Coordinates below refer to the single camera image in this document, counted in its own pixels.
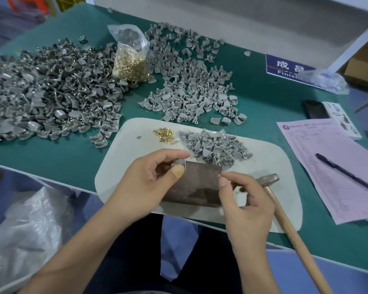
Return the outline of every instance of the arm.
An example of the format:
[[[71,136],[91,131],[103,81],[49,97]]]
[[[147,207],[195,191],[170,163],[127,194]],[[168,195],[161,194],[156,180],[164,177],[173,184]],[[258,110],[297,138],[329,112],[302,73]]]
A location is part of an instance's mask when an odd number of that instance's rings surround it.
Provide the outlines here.
[[[114,240],[152,212],[183,175],[182,165],[169,169],[168,164],[189,155],[183,150],[164,149],[136,159],[105,205],[19,294],[81,294]]]
[[[249,175],[224,172],[218,180],[226,230],[240,270],[244,294],[280,294],[266,255],[266,239],[274,214],[274,204],[263,188]],[[245,207],[238,207],[233,188],[246,191]]]

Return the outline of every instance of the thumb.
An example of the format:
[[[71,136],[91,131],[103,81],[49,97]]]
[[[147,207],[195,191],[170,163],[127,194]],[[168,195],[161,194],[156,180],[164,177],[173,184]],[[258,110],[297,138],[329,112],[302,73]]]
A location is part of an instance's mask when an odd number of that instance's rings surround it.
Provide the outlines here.
[[[169,171],[157,181],[158,192],[165,195],[166,192],[182,177],[184,172],[185,167],[181,164],[170,168]]]
[[[238,207],[236,201],[234,201],[233,198],[233,188],[230,181],[227,178],[221,176],[218,179],[218,186],[219,186],[219,198],[221,200],[225,212],[229,212],[229,210]]]

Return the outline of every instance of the bag of brass rivets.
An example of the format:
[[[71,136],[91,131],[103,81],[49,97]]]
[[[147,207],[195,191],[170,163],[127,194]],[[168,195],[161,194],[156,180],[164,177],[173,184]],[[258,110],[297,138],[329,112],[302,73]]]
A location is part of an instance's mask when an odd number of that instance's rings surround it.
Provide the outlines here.
[[[117,41],[112,75],[125,81],[147,81],[146,56],[150,42],[142,31],[132,24],[108,25],[108,29]]]

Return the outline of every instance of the yellow crate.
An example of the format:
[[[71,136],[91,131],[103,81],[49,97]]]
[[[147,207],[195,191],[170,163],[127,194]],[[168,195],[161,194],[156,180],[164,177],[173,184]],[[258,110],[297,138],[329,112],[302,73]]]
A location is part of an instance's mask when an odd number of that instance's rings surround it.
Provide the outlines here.
[[[63,12],[77,3],[86,2],[86,0],[56,0],[56,2],[60,8],[60,11]]]

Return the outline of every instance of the dark pants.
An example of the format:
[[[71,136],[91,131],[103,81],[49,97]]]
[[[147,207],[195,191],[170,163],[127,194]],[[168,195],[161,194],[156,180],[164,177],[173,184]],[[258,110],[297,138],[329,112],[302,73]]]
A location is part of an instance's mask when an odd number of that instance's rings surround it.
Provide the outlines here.
[[[113,243],[84,294],[155,290],[171,294],[242,293],[239,269],[225,232],[203,227],[179,276],[160,276],[162,215],[150,214]]]

